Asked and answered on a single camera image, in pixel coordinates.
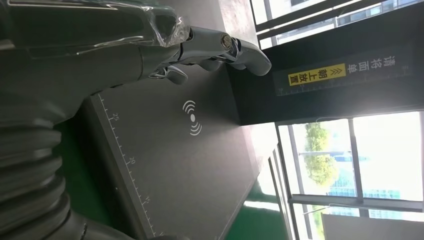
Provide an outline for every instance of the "robotic hand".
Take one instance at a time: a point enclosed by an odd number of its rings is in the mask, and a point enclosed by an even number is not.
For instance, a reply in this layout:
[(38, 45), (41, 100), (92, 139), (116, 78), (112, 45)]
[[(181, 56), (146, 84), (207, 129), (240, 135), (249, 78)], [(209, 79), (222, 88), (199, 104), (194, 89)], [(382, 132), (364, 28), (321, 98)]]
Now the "robotic hand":
[(224, 32), (191, 27), (187, 41), (181, 43), (177, 54), (161, 64), (149, 78), (168, 78), (175, 84), (182, 84), (188, 77), (173, 64), (197, 64), (207, 71), (216, 71), (222, 63), (238, 70), (247, 68), (258, 76), (271, 69), (271, 62), (255, 45)]
[(175, 65), (222, 63), (265, 75), (268, 58), (227, 33), (187, 27), (135, 0), (0, 0), (0, 239), (131, 240), (70, 209), (53, 125), (84, 98), (147, 78), (182, 84)]

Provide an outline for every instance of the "window frame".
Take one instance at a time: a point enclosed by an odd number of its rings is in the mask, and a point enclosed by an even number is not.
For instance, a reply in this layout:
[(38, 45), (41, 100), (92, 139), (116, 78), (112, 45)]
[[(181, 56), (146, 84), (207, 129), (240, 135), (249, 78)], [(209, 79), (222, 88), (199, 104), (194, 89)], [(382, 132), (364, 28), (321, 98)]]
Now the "window frame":
[[(424, 112), (419, 112), (420, 118), (420, 134), (421, 134), (421, 144), (424, 144)], [(345, 118), (332, 118), (331, 120), (338, 120)], [(361, 169), (360, 169), (360, 161), (358, 154), (358, 146), (355, 137), (355, 129), (354, 129), (354, 117), (347, 118), (348, 127), (349, 127), (349, 135), (350, 135), (350, 145), (351, 145), (351, 153), (352, 153), (352, 166), (354, 172), (355, 179), (355, 190), (356, 196), (333, 196), (333, 195), (312, 195), (312, 194), (304, 194), (302, 191), (303, 186), (301, 176), (301, 170), (299, 167), (295, 167), (296, 176), (299, 184), (299, 192), (300, 194), (292, 194), (290, 190), (290, 184), (288, 179), (288, 172), (286, 168), (286, 162), (283, 152), (282, 138), (280, 136), (280, 126), (287, 126), (288, 128), (288, 137), (290, 139), (291, 153), (293, 154), (294, 164), (295, 166), (299, 166), (299, 153), (296, 146), (296, 140), (293, 132), (293, 124), (296, 124), (293, 121), (286, 122), (280, 121), (275, 122), (275, 130), (278, 138), (277, 152), (274, 151), (274, 161), (275, 163), (271, 164), (272, 160), (270, 159), (270, 167), (273, 172), (273, 176), (275, 176), (274, 180), (276, 181), (276, 186), (280, 185), (280, 189), (276, 189), (277, 197), (280, 199), (281, 204), (281, 214), (286, 224), (286, 229), (289, 240), (304, 240), (300, 239), (300, 235), (298, 232), (297, 219), (294, 211), (294, 204), (301, 204), (302, 206), (306, 205), (319, 205), (319, 206), (330, 206), (331, 204), (337, 205), (345, 205), (351, 208), (359, 209), (359, 216), (365, 218), (372, 218), (375, 216), (375, 213), (370, 216), (370, 209), (379, 209), (379, 210), (387, 210), (387, 211), (398, 211), (398, 212), (415, 212), (422, 213), (424, 209), (423, 201), (411, 201), (411, 200), (402, 200), (402, 199), (386, 199), (386, 198), (370, 198), (364, 197), (362, 179), (361, 179)], [(421, 169), (422, 175), (421, 180), (423, 182), (424, 188), (424, 146), (421, 150), (423, 153), (421, 154)], [(308, 238), (311, 239), (311, 224), (309, 222), (309, 218), (307, 214), (304, 215), (306, 221), (306, 231), (308, 234)]]

